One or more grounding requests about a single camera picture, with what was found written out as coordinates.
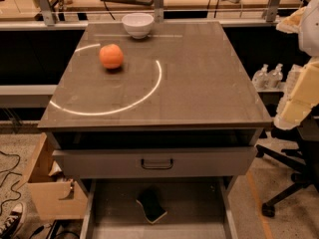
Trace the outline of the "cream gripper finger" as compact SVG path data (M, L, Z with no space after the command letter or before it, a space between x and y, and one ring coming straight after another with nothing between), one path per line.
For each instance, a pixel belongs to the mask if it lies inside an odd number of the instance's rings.
M303 67L293 65L289 71L274 125L284 130L293 129L299 126L318 104L319 57L313 57Z
M287 33L293 34L299 33L300 23L302 16L306 10L306 7L301 7L297 11L293 12L290 16L284 18L276 25L276 30Z

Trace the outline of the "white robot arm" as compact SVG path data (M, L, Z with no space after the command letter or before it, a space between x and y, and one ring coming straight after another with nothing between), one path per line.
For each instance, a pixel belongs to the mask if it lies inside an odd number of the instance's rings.
M299 49L310 56L302 67L291 69L279 101L274 125L289 130L299 126L319 104L319 0L311 0L281 20L276 29L298 35Z

